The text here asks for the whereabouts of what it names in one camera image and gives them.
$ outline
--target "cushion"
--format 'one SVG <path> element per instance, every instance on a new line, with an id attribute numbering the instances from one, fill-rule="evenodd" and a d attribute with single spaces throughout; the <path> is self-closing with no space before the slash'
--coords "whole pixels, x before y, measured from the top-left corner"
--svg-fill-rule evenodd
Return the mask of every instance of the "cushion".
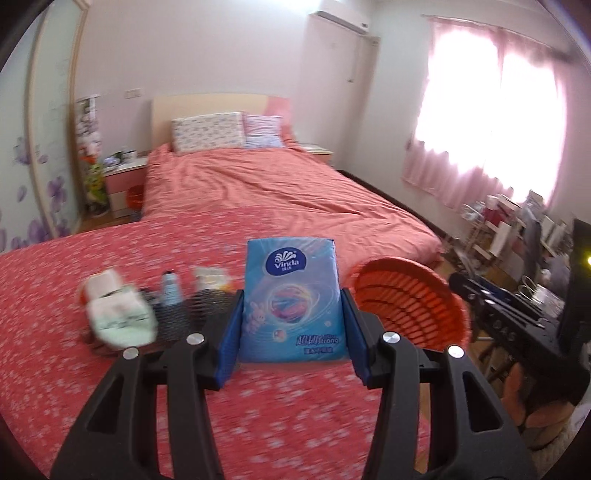
<path id="1" fill-rule="evenodd" d="M 174 151 L 179 155 L 214 148 L 245 146 L 240 112 L 177 118 L 172 121 L 172 127 Z"/>
<path id="2" fill-rule="evenodd" d="M 282 117 L 244 114 L 246 148 L 282 148 Z"/>

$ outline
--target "red bedsheet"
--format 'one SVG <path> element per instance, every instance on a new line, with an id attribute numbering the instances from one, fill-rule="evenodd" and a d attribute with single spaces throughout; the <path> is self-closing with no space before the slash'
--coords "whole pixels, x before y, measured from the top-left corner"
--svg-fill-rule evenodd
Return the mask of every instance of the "red bedsheet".
<path id="1" fill-rule="evenodd" d="M 80 409 L 112 363 L 79 338 L 78 288 L 115 267 L 138 287 L 175 270 L 193 291 L 195 265 L 225 267 L 241 286 L 246 241 L 284 234 L 274 209 L 218 210 L 148 219 L 34 245 L 0 257 L 0 413 L 48 474 Z M 337 260 L 348 259 L 337 248 Z M 379 406 L 350 364 L 322 371 L 239 371 L 208 395 L 228 480 L 360 478 Z M 165 395 L 158 403 L 161 470 L 171 474 Z M 426 449 L 421 419 L 418 451 Z"/>
<path id="2" fill-rule="evenodd" d="M 340 280 L 346 285 L 355 267 L 374 258 L 404 257 L 424 265 L 439 259 L 439 238 L 413 215 L 315 160 L 296 143 L 288 146 L 178 157 L 163 145 L 150 156 L 144 215 L 270 207 L 279 235 L 335 240 Z"/>

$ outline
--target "pink nightstand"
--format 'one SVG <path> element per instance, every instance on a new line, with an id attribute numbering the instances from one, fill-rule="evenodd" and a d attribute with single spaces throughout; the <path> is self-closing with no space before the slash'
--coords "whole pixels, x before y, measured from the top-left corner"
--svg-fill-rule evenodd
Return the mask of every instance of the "pink nightstand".
<path id="1" fill-rule="evenodd" d="M 132 162 L 123 163 L 114 170 L 105 173 L 105 184 L 114 218 L 131 215 L 125 196 L 131 187 L 145 183 L 147 164 L 148 157 L 141 157 Z"/>

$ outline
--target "tissue pack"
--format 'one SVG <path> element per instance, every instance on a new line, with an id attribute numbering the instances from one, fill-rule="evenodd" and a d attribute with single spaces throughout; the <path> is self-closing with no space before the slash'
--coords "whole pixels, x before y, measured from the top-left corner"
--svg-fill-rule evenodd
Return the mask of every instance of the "tissue pack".
<path id="1" fill-rule="evenodd" d="M 335 243 L 326 238 L 250 240 L 242 362 L 346 358 Z"/>

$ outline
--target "purple flower wall decal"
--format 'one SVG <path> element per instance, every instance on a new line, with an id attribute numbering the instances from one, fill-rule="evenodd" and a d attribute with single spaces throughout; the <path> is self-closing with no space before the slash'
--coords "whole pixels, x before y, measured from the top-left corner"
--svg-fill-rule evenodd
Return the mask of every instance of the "purple flower wall decal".
<path id="1" fill-rule="evenodd" d="M 27 187 L 25 187 L 24 185 L 21 185 L 18 189 L 18 192 L 17 192 L 18 203 L 21 203 L 26 195 L 27 195 Z"/>
<path id="2" fill-rule="evenodd" d="M 65 219 L 61 219 L 56 223 L 57 236 L 68 236 L 70 235 L 70 229 L 68 228 L 68 222 Z"/>
<path id="3" fill-rule="evenodd" d="M 67 192 L 64 188 L 64 179 L 61 176 L 56 177 L 47 184 L 47 194 L 51 197 L 51 210 L 59 212 L 61 204 L 67 199 Z"/>
<path id="4" fill-rule="evenodd" d="M 50 238 L 49 229 L 46 229 L 43 222 L 37 219 L 29 224 L 28 235 L 31 245 L 41 244 Z"/>
<path id="5" fill-rule="evenodd" d="M 14 147 L 14 161 L 21 165 L 30 165 L 31 157 L 27 152 L 27 146 L 23 137 L 18 137 L 18 145 Z"/>
<path id="6" fill-rule="evenodd" d="M 0 254 L 6 250 L 7 235 L 6 229 L 0 228 Z"/>

